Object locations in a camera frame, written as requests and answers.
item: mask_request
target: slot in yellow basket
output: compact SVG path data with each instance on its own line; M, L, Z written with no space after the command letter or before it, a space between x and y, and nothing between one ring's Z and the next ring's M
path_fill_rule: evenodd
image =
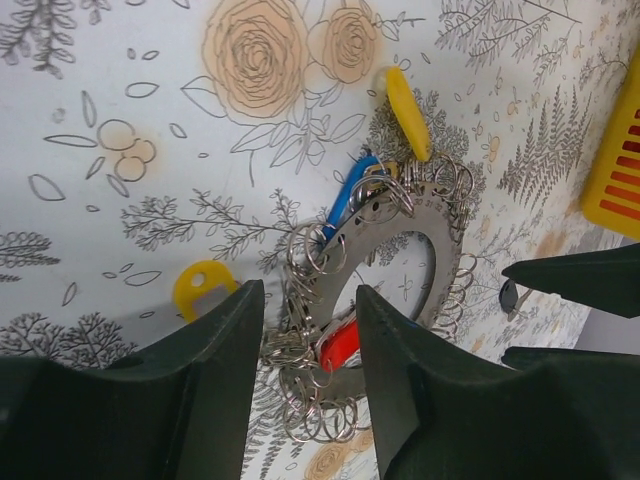
M640 48L582 192L591 222L640 240Z

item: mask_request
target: black round object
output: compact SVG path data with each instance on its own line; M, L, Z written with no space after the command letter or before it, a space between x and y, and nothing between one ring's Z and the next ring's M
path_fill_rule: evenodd
M504 313L513 312L518 303L518 288L516 287L516 282L513 280L504 282L498 294L498 300L500 300L500 307L502 307Z

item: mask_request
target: table surface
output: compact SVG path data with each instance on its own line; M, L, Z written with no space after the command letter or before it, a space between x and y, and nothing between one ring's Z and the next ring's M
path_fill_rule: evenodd
M291 231L322 218L363 144L408 155L376 86L392 64L435 147L475 176L464 251L479 263L457 344L493 361L510 345L572 347L587 308L532 292L507 322L497 293L517 260L620 241L577 199L640 4L583 4L3 2L0 353L105 367L184 324L173 282L213 257L265 280L276 325ZM342 302L366 282L411 311L425 252L415 235L390 239ZM370 430L297 445L274 387L259 371L245 478L377 478Z

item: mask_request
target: yellow container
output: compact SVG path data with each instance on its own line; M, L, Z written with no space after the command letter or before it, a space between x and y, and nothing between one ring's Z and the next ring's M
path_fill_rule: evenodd
M582 192L591 222L640 240L640 48Z

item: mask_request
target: metal coil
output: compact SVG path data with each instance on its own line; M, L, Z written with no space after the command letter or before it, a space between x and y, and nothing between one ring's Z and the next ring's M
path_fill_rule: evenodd
M410 162L402 168L399 179L384 174L363 177L354 185L348 207L353 214L358 215L359 208L365 202L375 199L377 193L390 191L389 199L397 207L392 217L373 220L360 216L358 219L363 223L382 224L400 212L412 217L414 204L410 193L426 193L423 187L426 183L439 185L433 194L441 197L449 206L452 238L455 242L462 242L469 217L467 200L474 188L473 174L466 166L443 153L434 154L429 163ZM338 242L341 246L341 261L333 270L326 270L328 254L319 247L326 243L323 229L327 227L338 228L337 225L322 222L306 223L298 226L289 237L284 268L289 322L285 331L268 332L262 348L264 364L280 368L279 383L284 400L282 422L285 432L292 440L301 443L348 442L358 431L370 427L363 425L359 418L358 401L362 399L348 397L339 401L323 400L322 391L331 384L333 374L325 383L318 382L313 376L313 369L320 367L317 361L319 352L314 345L328 337L326 331L321 332L315 327L314 319L309 315L309 305L322 302L321 295L314 290L314 284L321 275L340 271L347 257L344 243ZM298 262L297 256L304 261ZM460 260L464 258L471 258L473 264L458 269L455 283L449 287L449 295L441 305L432 327L432 331L451 341L456 339L467 291L473 284L473 271L478 263L473 255L463 254ZM284 381L285 368L301 372L294 379L297 395Z

